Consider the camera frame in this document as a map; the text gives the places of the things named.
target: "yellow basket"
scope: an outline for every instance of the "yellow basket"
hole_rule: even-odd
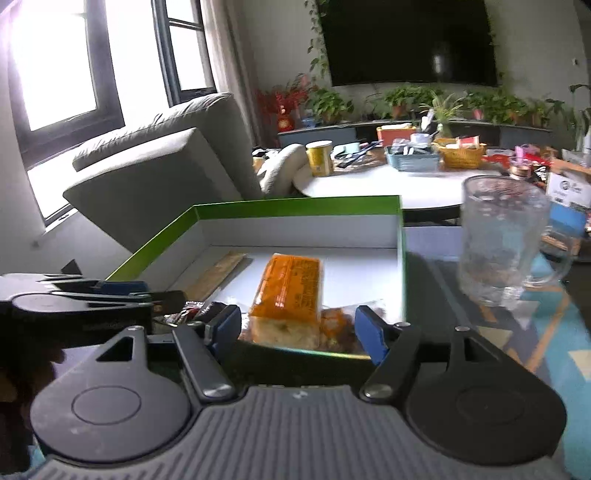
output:
[[[437,151],[443,157],[446,167],[449,168],[478,168],[482,162],[482,156],[486,153],[486,144],[481,143],[479,148],[442,148],[450,143],[455,144],[454,138],[438,138],[434,141]]]

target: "sofa backrest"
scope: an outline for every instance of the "sofa backrest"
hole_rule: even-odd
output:
[[[181,103],[144,125],[123,127],[83,143],[73,160],[76,171],[128,148],[196,127],[245,200],[262,197],[252,168],[250,143],[238,104],[231,93],[214,93]]]

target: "open box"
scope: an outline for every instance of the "open box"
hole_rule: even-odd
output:
[[[382,300],[384,320],[403,321],[404,238],[400,198],[259,200],[191,207],[108,280],[143,280],[184,290],[228,252],[243,252],[211,298],[247,309],[273,253],[319,258],[321,303],[342,307]]]

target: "window sill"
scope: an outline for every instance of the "window sill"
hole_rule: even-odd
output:
[[[64,223],[69,223],[72,217],[77,216],[79,214],[80,213],[78,212],[78,210],[73,208],[69,212],[65,213],[59,220],[56,220],[55,222],[47,225],[45,231],[41,235],[39,235],[39,237],[33,242],[33,247],[41,247],[49,239],[55,236],[56,231],[59,231],[62,228],[62,225],[64,225]]]

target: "yellow canister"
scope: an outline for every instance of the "yellow canister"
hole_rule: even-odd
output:
[[[308,162],[314,177],[327,177],[335,171],[333,161],[330,158],[332,142],[320,140],[306,145]]]

